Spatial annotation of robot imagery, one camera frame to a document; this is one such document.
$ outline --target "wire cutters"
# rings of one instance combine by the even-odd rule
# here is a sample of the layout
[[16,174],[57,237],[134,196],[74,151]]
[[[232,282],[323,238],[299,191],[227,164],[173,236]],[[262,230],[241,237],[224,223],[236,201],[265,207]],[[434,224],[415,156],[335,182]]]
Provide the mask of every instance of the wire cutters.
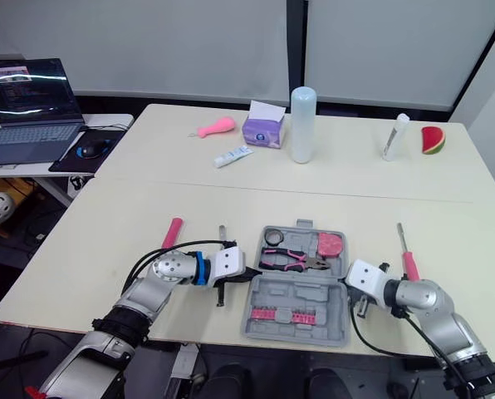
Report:
[[292,264],[271,264],[269,262],[261,260],[258,264],[258,267],[264,268],[266,270],[281,270],[282,272],[292,270],[295,272],[303,272],[308,268],[325,270],[330,267],[325,260],[321,260],[318,258],[308,258],[302,251],[292,251],[291,249],[286,248],[262,248],[262,254],[280,254],[285,255],[289,258],[294,258],[296,260],[296,262]]

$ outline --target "laptop screen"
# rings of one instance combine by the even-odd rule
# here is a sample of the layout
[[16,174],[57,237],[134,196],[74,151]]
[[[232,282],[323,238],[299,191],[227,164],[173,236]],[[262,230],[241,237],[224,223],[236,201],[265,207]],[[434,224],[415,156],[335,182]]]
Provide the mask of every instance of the laptop screen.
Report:
[[0,61],[0,123],[81,119],[61,60]]

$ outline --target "mouse pad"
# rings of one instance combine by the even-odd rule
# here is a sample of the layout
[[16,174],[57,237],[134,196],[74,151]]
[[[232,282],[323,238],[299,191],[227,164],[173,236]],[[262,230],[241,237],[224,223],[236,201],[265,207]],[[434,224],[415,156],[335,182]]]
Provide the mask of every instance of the mouse pad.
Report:
[[[75,143],[72,148],[70,148],[65,156],[54,162],[50,168],[51,172],[85,172],[85,173],[95,173],[102,162],[107,158],[107,156],[113,151],[113,148],[118,144],[125,131],[104,131],[104,130],[88,130],[86,131],[80,139]],[[90,141],[96,140],[113,140],[109,150],[105,154],[100,155],[98,158],[93,158],[91,160],[85,160],[80,158],[76,154],[78,147],[82,147],[84,144]]]

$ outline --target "purple tissue box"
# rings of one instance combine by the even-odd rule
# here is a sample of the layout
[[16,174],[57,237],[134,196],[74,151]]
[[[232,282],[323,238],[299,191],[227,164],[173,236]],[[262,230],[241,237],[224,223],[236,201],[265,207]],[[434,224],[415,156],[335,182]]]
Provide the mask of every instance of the purple tissue box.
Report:
[[284,117],[279,122],[247,118],[242,126],[246,144],[281,148],[282,121]]

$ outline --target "tissue box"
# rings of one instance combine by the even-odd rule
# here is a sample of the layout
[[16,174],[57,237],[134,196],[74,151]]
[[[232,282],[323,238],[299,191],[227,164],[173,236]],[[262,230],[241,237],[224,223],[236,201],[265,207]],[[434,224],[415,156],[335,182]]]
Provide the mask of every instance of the tissue box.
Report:
[[246,144],[281,148],[285,108],[251,101],[249,116],[242,126]]

